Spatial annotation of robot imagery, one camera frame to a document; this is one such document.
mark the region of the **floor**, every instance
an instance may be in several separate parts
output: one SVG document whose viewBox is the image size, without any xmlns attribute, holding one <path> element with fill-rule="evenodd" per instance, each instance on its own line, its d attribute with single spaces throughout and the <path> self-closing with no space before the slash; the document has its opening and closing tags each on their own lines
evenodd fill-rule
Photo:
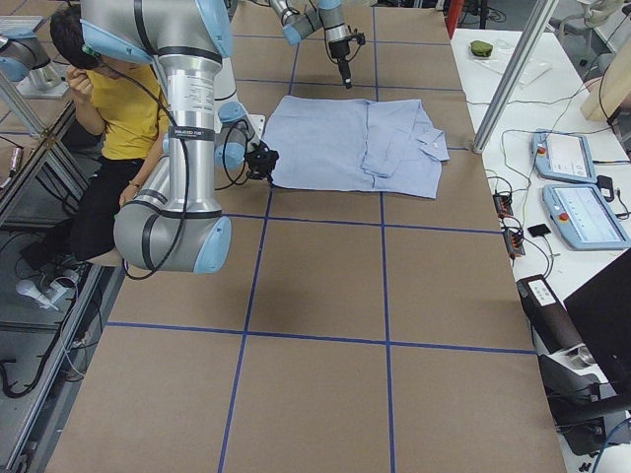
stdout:
<svg viewBox="0 0 631 473">
<path fill-rule="evenodd" d="M 48 473 L 565 471 L 443 19 L 420 15 L 353 10 L 345 91 L 321 39 L 240 6 L 250 112 L 421 99 L 447 132 L 438 198 L 220 193 L 226 266 L 125 281 Z"/>
</svg>

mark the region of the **white table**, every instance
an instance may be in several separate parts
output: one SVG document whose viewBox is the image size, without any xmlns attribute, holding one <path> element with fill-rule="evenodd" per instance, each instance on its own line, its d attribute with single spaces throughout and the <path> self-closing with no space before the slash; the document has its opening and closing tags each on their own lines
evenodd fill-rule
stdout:
<svg viewBox="0 0 631 473">
<path fill-rule="evenodd" d="M 500 74 L 494 72 L 472 59 L 469 54 L 469 44 L 475 39 L 494 43 L 502 40 L 513 45 L 519 41 L 519 32 L 456 30 L 452 40 L 454 55 L 462 87 L 466 93 L 471 121 L 477 130 L 486 109 L 495 93 L 500 81 Z M 572 63 L 566 56 L 554 34 L 544 34 L 537 45 L 533 59 L 550 64 L 550 69 L 525 87 L 517 86 L 511 101 L 557 101 L 568 98 L 576 93 L 582 80 L 576 73 Z M 541 103 L 510 103 L 486 146 L 482 159 L 488 175 L 499 175 L 506 178 L 513 189 L 526 187 L 526 179 L 513 172 L 505 165 L 504 154 L 501 151 L 501 137 L 503 132 L 511 129 L 534 131 L 537 128 L 554 129 L 562 132 L 592 132 L 606 127 L 603 122 L 590 122 L 583 118 L 580 107 L 588 96 L 587 91 L 581 91 L 571 101 L 560 101 L 556 104 Z M 532 169 L 530 155 L 530 133 L 506 132 L 504 145 L 506 162 L 521 173 L 529 175 Z M 626 154 L 611 131 L 589 134 L 588 141 L 595 161 L 626 160 Z M 622 201 L 631 205 L 631 166 L 596 166 L 596 173 L 613 178 L 614 187 L 621 190 Z M 541 199 L 543 185 L 553 181 L 541 179 L 536 171 L 530 176 L 529 191 L 517 192 L 513 198 L 513 210 L 524 228 L 546 224 L 552 234 L 547 239 L 556 254 L 554 268 L 547 278 L 548 283 L 563 301 L 594 274 L 609 264 L 622 251 L 575 251 L 556 232 L 549 220 Z M 491 189 L 507 190 L 508 186 L 497 179 L 490 179 Z M 617 199 L 611 203 L 615 213 L 623 212 Z M 622 227 L 631 234 L 631 220 L 622 222 Z M 541 238 L 536 238 L 541 249 L 547 252 L 547 247 Z M 526 256 L 517 258 L 513 267 L 516 281 L 535 274 L 542 274 L 546 268 L 545 257 L 529 243 L 525 243 Z M 578 467 L 593 459 L 577 457 L 572 454 L 567 443 L 561 440 L 568 472 L 576 472 Z M 631 446 L 622 445 L 610 447 L 604 455 L 598 473 L 628 473 L 631 469 Z"/>
</svg>

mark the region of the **yellow t-shirt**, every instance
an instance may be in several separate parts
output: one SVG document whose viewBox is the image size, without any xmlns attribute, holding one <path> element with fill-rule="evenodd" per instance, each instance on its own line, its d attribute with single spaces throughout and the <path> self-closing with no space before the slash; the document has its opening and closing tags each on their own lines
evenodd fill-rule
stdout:
<svg viewBox="0 0 631 473">
<path fill-rule="evenodd" d="M 151 67 L 139 66 L 128 75 L 166 103 Z M 124 77 L 110 79 L 93 71 L 88 71 L 88 77 L 94 86 L 92 104 L 105 121 L 103 156 L 110 160 L 144 159 L 159 132 L 167 131 L 167 115 L 146 92 Z"/>
</svg>

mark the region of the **person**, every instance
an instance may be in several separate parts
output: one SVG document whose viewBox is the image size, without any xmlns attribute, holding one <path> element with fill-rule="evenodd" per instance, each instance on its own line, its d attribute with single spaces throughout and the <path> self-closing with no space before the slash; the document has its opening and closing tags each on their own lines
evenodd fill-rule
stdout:
<svg viewBox="0 0 631 473">
<path fill-rule="evenodd" d="M 169 125 L 164 110 L 127 77 L 166 101 L 149 65 L 86 52 L 80 18 L 79 5 L 58 10 L 50 18 L 50 35 L 70 63 L 66 81 L 77 121 L 89 133 L 105 137 L 101 166 L 79 202 L 69 245 L 79 261 L 118 266 L 122 258 L 113 238 L 115 215 L 134 198 L 160 160 Z"/>
</svg>

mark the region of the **computer monitor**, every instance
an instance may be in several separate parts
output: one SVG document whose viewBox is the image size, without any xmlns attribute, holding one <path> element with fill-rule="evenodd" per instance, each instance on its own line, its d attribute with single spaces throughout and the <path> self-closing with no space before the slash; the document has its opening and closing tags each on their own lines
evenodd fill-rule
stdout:
<svg viewBox="0 0 631 473">
<path fill-rule="evenodd" d="M 613 428 L 626 418 L 625 411 L 631 411 L 629 282 L 631 249 L 564 302 L 570 320 L 610 385 L 594 383 L 588 376 L 569 372 L 551 359 L 539 360 L 546 387 L 561 394 L 549 399 L 550 409 L 557 425 L 566 427 L 564 436 L 576 454 L 598 449 Z M 619 430 L 610 441 L 629 443 L 631 431 Z"/>
<path fill-rule="evenodd" d="M 631 393 L 630 283 L 627 250 L 565 300 L 574 326 L 620 395 Z"/>
</svg>

